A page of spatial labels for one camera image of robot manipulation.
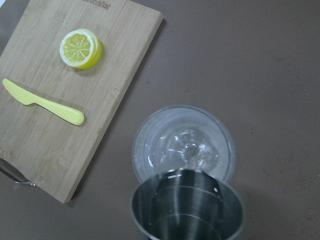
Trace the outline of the steel jigger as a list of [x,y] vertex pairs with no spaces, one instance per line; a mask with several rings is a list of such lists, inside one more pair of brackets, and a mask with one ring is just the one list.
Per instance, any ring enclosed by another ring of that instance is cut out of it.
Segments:
[[141,183],[131,212],[148,240],[235,240],[245,218],[242,200],[230,185],[187,169]]

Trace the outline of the clear wine glass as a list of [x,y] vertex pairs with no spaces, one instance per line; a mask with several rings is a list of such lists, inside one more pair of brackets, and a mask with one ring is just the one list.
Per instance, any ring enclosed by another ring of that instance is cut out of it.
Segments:
[[227,127],[209,112],[189,105],[165,107],[150,115],[132,146],[133,169],[141,183],[178,169],[203,171],[228,183],[236,161]]

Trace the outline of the bamboo cutting board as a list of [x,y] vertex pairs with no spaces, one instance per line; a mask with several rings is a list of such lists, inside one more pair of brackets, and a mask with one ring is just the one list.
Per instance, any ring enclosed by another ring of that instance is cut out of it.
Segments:
[[[130,0],[32,0],[0,57],[0,77],[84,113],[73,125],[0,89],[0,157],[62,203],[71,200],[161,22]],[[89,69],[66,65],[63,37],[77,29],[103,46]]]

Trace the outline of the yellow lemon slice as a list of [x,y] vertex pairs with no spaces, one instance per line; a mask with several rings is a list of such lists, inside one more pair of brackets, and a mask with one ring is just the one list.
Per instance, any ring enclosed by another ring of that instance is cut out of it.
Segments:
[[90,30],[80,28],[69,32],[61,41],[59,54],[63,62],[73,68],[86,70],[102,57],[103,45]]

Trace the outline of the yellow plastic knife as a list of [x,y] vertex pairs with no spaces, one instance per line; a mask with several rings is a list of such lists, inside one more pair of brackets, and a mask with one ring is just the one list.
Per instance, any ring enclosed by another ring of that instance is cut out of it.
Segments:
[[81,125],[85,120],[85,115],[81,111],[40,97],[16,85],[7,78],[4,78],[2,80],[2,84],[12,97],[23,105],[28,106],[37,104],[62,118],[63,120],[76,126]]

